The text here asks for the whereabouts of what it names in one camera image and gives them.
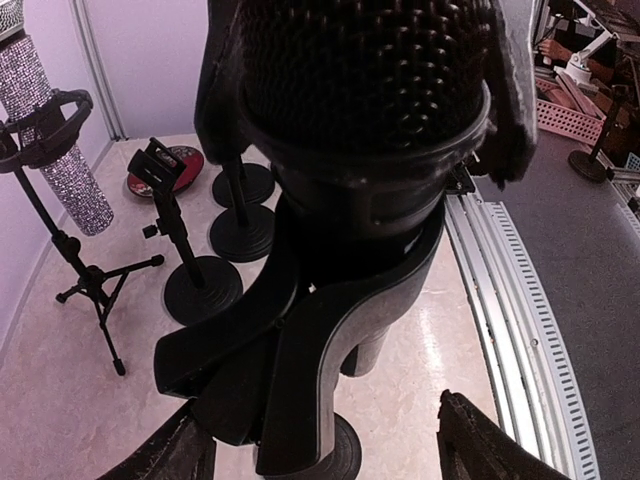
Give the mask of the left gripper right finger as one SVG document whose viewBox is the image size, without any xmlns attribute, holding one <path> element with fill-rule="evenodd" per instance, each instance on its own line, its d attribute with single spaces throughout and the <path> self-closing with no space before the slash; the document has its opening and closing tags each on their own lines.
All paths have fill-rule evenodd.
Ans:
<svg viewBox="0 0 640 480">
<path fill-rule="evenodd" d="M 566 477 L 528 453 L 461 393 L 442 392 L 438 419 L 437 440 L 444 479 Z"/>
</svg>

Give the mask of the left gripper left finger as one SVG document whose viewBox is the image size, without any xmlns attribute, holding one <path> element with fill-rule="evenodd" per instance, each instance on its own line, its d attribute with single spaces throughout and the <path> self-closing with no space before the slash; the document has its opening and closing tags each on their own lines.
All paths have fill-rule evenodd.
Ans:
<svg viewBox="0 0 640 480">
<path fill-rule="evenodd" d="M 99 480 L 211 480 L 214 478 L 216 442 L 184 403 L 129 457 Z"/>
</svg>

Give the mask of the short black microphone stand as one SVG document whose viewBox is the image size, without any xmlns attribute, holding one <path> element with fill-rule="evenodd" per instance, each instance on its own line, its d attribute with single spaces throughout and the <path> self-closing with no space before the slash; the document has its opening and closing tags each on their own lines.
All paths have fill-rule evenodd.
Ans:
<svg viewBox="0 0 640 480">
<path fill-rule="evenodd" d="M 275 191 L 275 180 L 271 171 L 257 163 L 243 163 L 240 167 L 240 184 L 246 203 L 264 203 Z M 224 172 L 220 172 L 213 184 L 214 200 L 224 208 L 233 206 L 231 191 Z"/>
</svg>

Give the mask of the black wireless microphone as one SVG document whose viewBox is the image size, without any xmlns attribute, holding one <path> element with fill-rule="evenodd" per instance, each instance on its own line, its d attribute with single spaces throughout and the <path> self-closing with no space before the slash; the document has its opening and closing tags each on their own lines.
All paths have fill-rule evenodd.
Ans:
<svg viewBox="0 0 640 480">
<path fill-rule="evenodd" d="M 449 173 L 520 180 L 537 140 L 521 1 L 211 1 L 194 125 L 216 164 L 255 147 L 348 270 L 410 249 Z"/>
</svg>

